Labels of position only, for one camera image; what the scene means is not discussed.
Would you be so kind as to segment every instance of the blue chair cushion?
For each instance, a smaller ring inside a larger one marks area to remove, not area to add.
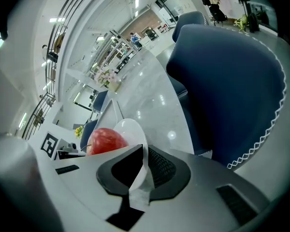
[[[207,147],[200,141],[200,136],[202,135],[203,128],[197,128],[200,123],[195,123],[195,119],[193,118],[194,113],[192,113],[193,109],[191,109],[189,102],[189,95],[186,94],[184,96],[179,97],[179,102],[182,106],[186,122],[189,128],[193,151],[195,155],[201,155],[205,152],[211,150],[211,147]]]
[[[80,147],[82,149],[82,151],[86,152],[87,151],[87,147],[85,147],[88,143],[88,139],[91,135],[91,133],[93,132],[93,130],[95,129],[96,125],[97,125],[98,120],[93,120],[89,123],[87,123],[84,127],[84,131],[82,134],[82,138],[81,138],[81,143],[80,143]]]
[[[212,139],[213,159],[225,166],[266,134],[284,96],[284,74],[273,53],[218,27],[183,26],[167,72],[187,88],[192,107],[205,118],[194,122],[205,128],[205,140]]]
[[[96,97],[96,99],[95,99],[95,101],[93,102],[93,105],[92,105],[94,110],[96,110],[98,112],[101,112],[101,108],[102,108],[103,102],[105,100],[105,97],[107,95],[107,92],[108,91],[103,91],[103,92],[100,92],[97,95],[97,97]]]
[[[172,35],[172,39],[174,42],[177,41],[179,36],[180,30],[184,25],[188,24],[201,24],[201,25],[208,25],[208,22],[200,11],[193,11],[189,13],[181,14],[178,18],[175,30]]]
[[[178,82],[176,79],[172,78],[171,76],[169,76],[169,79],[173,85],[173,88],[176,92],[176,95],[180,95],[180,94],[184,93],[185,91],[187,91],[185,86],[182,85],[180,82]]]

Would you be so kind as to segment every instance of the pink flowers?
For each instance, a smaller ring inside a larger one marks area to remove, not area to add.
[[[114,83],[118,80],[117,74],[114,70],[102,70],[95,75],[95,81],[101,84],[105,84],[106,82]]]

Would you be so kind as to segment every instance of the flower vase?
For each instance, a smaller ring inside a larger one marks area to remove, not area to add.
[[[108,89],[110,91],[116,92],[117,89],[119,88],[121,82],[117,81],[117,82],[110,82],[110,84],[108,85]]]

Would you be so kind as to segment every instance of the red apple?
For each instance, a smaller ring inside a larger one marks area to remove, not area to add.
[[[87,155],[96,155],[128,146],[126,140],[117,132],[108,128],[94,130],[88,140]]]

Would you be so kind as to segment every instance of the ceiling light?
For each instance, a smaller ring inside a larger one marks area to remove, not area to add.
[[[23,117],[21,118],[21,121],[20,121],[20,123],[19,123],[19,125],[18,125],[18,128],[21,129],[21,128],[23,127],[23,125],[25,124],[25,123],[23,123],[23,122],[24,122],[26,116],[27,116],[27,113],[25,113],[25,114],[23,115]]]
[[[73,102],[75,102],[75,101],[76,101],[77,97],[78,97],[80,94],[81,94],[81,93],[80,93],[80,92],[78,92],[78,94],[77,94],[77,96],[75,97],[75,99],[73,100]]]
[[[49,62],[50,62],[50,60],[48,59],[47,63],[49,63]],[[41,66],[43,67],[45,64],[46,64],[46,62],[44,62]]]
[[[49,22],[56,22],[56,21],[57,21],[57,18],[50,18],[49,19]],[[63,18],[63,17],[58,18],[58,22],[63,22],[63,21],[65,21],[65,18]]]
[[[135,8],[139,7],[139,0],[135,0]]]
[[[52,81],[49,81],[49,82],[44,86],[43,90],[45,90],[45,89],[47,88],[47,86],[50,85],[51,82],[52,82]]]

